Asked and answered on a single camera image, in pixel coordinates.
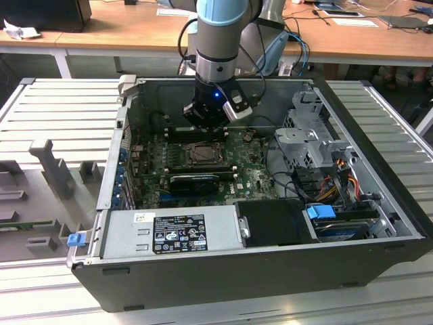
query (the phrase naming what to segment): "wooden table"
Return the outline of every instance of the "wooden table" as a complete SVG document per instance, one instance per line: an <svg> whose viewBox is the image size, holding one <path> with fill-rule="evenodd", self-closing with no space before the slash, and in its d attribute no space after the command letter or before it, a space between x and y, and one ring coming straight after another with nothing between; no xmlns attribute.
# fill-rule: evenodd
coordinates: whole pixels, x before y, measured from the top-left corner
<svg viewBox="0 0 433 325"><path fill-rule="evenodd" d="M423 5L414 1L399 0L385 12L381 12L390 2L391 0L362 0L362 4L372 10L354 10L364 16L403 16L410 14L409 9L414 8L415 5ZM344 7L356 8L351 4ZM290 16L290 13L307 8L312 8L312 6L294 5L288 1L284 14ZM319 12L319 14L324 18L329 17L324 12ZM317 18L311 10L290 17ZM428 19L427 16L419 14L411 17L418 17L423 21ZM311 48L310 61L395 66L431 66L433 64L433 35L428 35L421 30L416 34L395 28L388 30L387 25L379 18L364 18L364 20L371 20L379 27L339 26L332 19L326 20L331 24L328 26L321 19L299 19L302 38ZM289 19L287 22L289 27L296 31L295 21ZM293 60L299 55L299 46L289 44L284 54L287 59Z"/></svg>
<svg viewBox="0 0 433 325"><path fill-rule="evenodd" d="M409 13L416 3L398 0L386 12L390 0L363 0L359 9L366 16L398 15ZM68 65L69 56L113 56L116 69L121 70L121 56L178 58L177 37L186 17L157 16L158 6L138 3L125 6L123 1L106 3L91 1L92 18L82 33L42 32L40 39L15 41L0 33L0 51L3 53L51 54L55 57L63 78L72 77ZM311 5L294 5L287 2L285 15L299 12ZM416 15L422 20L427 17ZM311 10L294 14L296 18L315 18ZM431 66L433 64L433 35L419 31L409 34L403 30L387 30L377 18L368 18L379 28L338 26L332 19L299 19L302 38L310 45L310 62L374 64L399 66ZM296 30L293 20L288 20ZM183 46L187 45L184 37ZM284 60L293 62L300 54L299 44L289 43L284 51Z"/></svg>

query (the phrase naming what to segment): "sandal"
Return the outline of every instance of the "sandal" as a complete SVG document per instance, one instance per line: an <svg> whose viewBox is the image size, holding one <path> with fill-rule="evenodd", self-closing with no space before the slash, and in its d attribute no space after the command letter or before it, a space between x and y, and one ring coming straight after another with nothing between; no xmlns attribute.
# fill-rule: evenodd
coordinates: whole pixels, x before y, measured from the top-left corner
<svg viewBox="0 0 433 325"><path fill-rule="evenodd" d="M393 76L387 76L382 80L382 84L387 90L395 91L397 88L397 79Z"/></svg>

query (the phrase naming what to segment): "warning label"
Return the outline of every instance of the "warning label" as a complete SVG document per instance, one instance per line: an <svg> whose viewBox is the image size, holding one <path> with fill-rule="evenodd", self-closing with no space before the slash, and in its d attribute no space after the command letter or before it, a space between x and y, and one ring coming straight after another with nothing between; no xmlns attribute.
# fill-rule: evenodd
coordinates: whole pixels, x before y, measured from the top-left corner
<svg viewBox="0 0 433 325"><path fill-rule="evenodd" d="M152 246L155 254L207 251L204 215L155 217Z"/></svg>

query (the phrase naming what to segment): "floor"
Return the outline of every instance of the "floor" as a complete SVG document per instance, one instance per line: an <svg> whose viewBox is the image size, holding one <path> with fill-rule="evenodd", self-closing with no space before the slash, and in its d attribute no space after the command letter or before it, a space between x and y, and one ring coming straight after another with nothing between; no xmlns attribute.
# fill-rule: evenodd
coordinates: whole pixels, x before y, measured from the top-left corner
<svg viewBox="0 0 433 325"><path fill-rule="evenodd" d="M60 78L60 74L52 56L27 55L27 54L3 54L5 64L0 64L0 107L7 100L9 94L15 89L19 81L24 77ZM177 73L178 59L159 58L121 58L122 68L125 73L136 74L141 77L167 77ZM76 78L118 78L119 73L114 67L114 59L111 57L73 56L71 57L71 70ZM371 67L351 67L352 79L365 79ZM408 87L409 72L416 72L416 68L402 67L398 71L397 91L387 91L382 86L382 76L386 74L386 67L379 69L378 75L372 80L373 86L390 102L390 104L408 118L413 107L421 101L424 94L416 89ZM312 71L304 74L305 77L322 75L320 64L316 64ZM433 131L428 132L426 139L433 143Z"/></svg>

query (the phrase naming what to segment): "person's foot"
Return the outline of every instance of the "person's foot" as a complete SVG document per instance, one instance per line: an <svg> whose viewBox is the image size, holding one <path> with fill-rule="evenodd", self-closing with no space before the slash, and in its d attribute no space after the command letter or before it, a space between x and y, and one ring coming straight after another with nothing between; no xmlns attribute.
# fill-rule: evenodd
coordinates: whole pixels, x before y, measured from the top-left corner
<svg viewBox="0 0 433 325"><path fill-rule="evenodd" d="M433 86L424 75L415 75L412 79L411 86L421 91L433 91Z"/></svg>
<svg viewBox="0 0 433 325"><path fill-rule="evenodd" d="M385 88L387 88L387 90L395 91L395 89L397 88L397 79L395 78L395 76L388 74L384 76L382 84Z"/></svg>

